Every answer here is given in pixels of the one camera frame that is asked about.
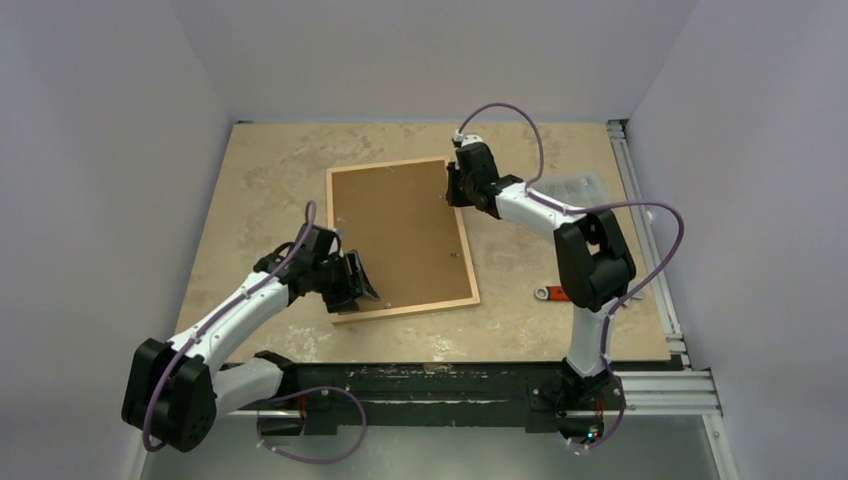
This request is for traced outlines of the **wooden picture frame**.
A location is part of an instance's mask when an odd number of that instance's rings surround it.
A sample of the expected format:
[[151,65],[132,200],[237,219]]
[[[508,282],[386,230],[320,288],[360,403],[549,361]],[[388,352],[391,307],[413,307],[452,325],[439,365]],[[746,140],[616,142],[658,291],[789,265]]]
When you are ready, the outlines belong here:
[[447,165],[430,157],[327,170],[328,224],[379,296],[334,325],[479,305],[462,213],[445,198]]

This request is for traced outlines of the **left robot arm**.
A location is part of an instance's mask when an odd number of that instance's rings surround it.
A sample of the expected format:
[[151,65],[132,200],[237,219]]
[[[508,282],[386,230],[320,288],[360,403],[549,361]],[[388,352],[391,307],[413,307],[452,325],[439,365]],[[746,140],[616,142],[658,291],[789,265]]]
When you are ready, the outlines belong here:
[[296,367],[270,351],[230,366],[230,355],[261,325],[310,293],[330,314],[352,313],[376,301],[355,250],[344,251],[333,230],[305,223],[297,238],[260,257],[239,287],[212,312],[167,341],[135,350],[121,407],[122,420],[142,434],[151,452],[196,448],[214,422],[267,402],[284,409],[313,393],[300,387]]

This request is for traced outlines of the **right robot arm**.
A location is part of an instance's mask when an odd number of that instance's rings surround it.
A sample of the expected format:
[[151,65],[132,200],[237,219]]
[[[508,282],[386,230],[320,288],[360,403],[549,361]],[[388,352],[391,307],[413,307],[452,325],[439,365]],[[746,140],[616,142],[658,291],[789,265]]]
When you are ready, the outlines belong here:
[[573,307],[561,395],[584,407],[611,380],[609,340],[616,301],[625,297],[636,266],[615,214],[572,207],[499,174],[489,146],[477,135],[454,137],[447,166],[450,206],[474,207],[527,228],[555,248],[560,286]]

